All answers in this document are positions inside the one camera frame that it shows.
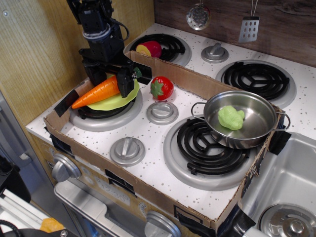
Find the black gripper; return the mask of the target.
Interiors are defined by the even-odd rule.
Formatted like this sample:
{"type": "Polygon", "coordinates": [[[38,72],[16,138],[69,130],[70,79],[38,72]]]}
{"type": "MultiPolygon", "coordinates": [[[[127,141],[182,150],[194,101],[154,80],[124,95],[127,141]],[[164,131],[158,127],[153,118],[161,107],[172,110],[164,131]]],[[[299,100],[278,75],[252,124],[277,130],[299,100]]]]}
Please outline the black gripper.
{"type": "Polygon", "coordinates": [[[134,89],[136,72],[134,63],[124,55],[124,39],[119,23],[83,23],[83,37],[88,48],[79,50],[87,76],[94,86],[107,79],[101,65],[120,67],[117,73],[118,88],[122,98],[126,98],[134,89]]]}

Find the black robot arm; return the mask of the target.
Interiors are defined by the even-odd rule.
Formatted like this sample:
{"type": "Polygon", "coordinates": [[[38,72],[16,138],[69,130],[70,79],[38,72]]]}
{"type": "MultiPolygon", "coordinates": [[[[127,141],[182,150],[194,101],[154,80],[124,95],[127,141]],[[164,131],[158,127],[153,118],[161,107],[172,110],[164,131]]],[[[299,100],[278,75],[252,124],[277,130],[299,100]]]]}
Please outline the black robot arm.
{"type": "Polygon", "coordinates": [[[134,89],[134,64],[124,53],[122,23],[112,18],[110,0],[67,1],[78,24],[82,25],[83,37],[89,48],[79,50],[85,71],[93,85],[106,80],[106,74],[117,78],[118,89],[123,98],[134,89]]]}

